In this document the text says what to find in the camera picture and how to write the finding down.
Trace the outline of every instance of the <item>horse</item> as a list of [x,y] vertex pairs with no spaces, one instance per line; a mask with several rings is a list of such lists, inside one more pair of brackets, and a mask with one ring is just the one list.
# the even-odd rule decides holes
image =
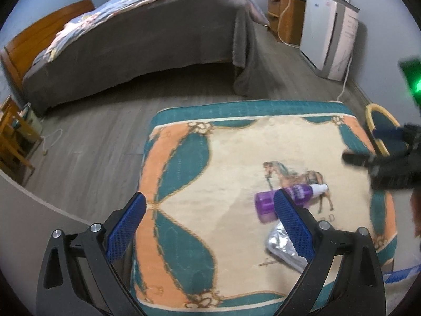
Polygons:
[[[282,188],[289,187],[296,184],[324,184],[323,176],[317,171],[307,171],[304,174],[298,175],[297,173],[290,174],[288,169],[279,161],[264,162],[263,167],[266,171],[265,178],[269,182],[269,178],[272,177],[272,172],[276,173]],[[323,198],[326,197],[329,200],[330,210],[333,211],[333,204],[331,200],[331,194],[329,189],[319,196],[320,208],[317,212],[322,212]]]

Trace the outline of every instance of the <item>patterned mat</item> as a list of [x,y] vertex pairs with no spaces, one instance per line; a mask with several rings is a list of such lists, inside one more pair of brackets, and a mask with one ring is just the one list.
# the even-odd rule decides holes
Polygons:
[[[372,151],[341,103],[242,101],[172,108],[151,122],[139,190],[147,213],[135,237],[131,292],[149,316],[272,316],[300,274],[265,251],[276,222],[259,222],[257,192],[305,181],[329,186],[309,210],[336,229],[370,230],[381,264],[393,259],[393,202],[371,192],[344,150]],[[326,303],[340,258],[314,309]]]

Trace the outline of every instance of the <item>purple bottle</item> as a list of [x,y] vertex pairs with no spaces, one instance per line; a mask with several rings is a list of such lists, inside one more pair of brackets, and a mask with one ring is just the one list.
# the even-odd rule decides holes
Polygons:
[[[298,184],[283,189],[289,194],[296,205],[303,207],[312,198],[318,197],[328,191],[328,186],[326,184]],[[260,221],[263,223],[278,219],[273,206],[275,192],[276,190],[258,192],[254,196],[256,211]]]

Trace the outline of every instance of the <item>wooden floor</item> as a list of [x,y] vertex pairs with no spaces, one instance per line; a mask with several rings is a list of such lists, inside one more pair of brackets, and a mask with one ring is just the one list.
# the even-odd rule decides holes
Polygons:
[[[276,80],[268,98],[336,100],[339,82],[315,76],[299,50],[278,43],[266,28],[256,26],[256,32],[264,65]],[[41,146],[34,152],[36,170],[25,187],[69,213],[103,222],[137,189],[151,118],[170,107],[242,100],[232,92],[233,77],[228,64],[167,70],[55,108],[43,121],[43,135],[63,129],[63,136],[46,156]],[[360,94],[347,90],[342,101],[362,120]]]

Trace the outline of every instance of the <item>white appliance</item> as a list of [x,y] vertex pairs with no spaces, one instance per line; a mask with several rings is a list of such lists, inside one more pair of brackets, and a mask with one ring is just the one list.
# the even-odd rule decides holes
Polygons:
[[300,50],[320,77],[342,81],[354,47],[359,9],[345,0],[307,0]]

